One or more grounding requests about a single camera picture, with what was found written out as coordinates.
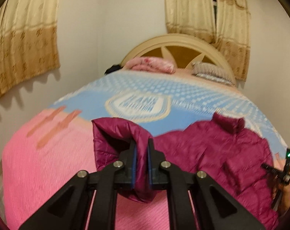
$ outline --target hand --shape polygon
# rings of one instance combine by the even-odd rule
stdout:
[[[290,208],[290,185],[283,185],[278,183],[278,189],[283,191],[282,199],[278,207],[278,213],[280,216],[284,215]],[[275,186],[273,187],[272,198],[274,199],[277,193],[277,181],[275,181]]]

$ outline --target maroon puffer jacket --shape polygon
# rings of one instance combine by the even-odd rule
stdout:
[[[129,148],[129,139],[137,143],[135,189],[132,200],[150,202],[155,192],[148,187],[147,144],[151,134],[139,125],[120,118],[99,118],[93,122],[97,170],[117,160]],[[278,223],[271,210],[271,189],[267,186],[262,163],[273,165],[266,139],[244,128],[244,119],[231,119],[217,113],[211,121],[199,121],[183,131],[154,137],[155,149],[183,171],[206,171],[231,196],[251,212],[268,230]]]

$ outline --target blue bedspread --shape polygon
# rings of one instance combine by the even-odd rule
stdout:
[[[244,95],[166,74],[118,71],[68,94],[51,107],[79,109],[85,120],[122,117],[138,123],[153,136],[185,129],[198,120],[210,120],[215,111],[244,117],[246,127],[266,138],[272,153],[285,155],[286,144],[257,106]]]

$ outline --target pink pillow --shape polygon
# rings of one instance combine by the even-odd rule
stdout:
[[[129,60],[126,69],[158,72],[158,73],[174,73],[175,64],[169,60],[158,57],[137,57]]]

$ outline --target bedsheet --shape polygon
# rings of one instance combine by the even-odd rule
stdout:
[[[199,78],[121,70],[68,94],[23,125],[2,156],[7,224],[18,227],[79,170],[96,171],[91,120],[121,117],[153,136],[210,120],[215,111],[244,117],[268,140],[281,167],[286,144],[267,117],[235,89]],[[167,200],[118,197],[116,229],[169,229]]]

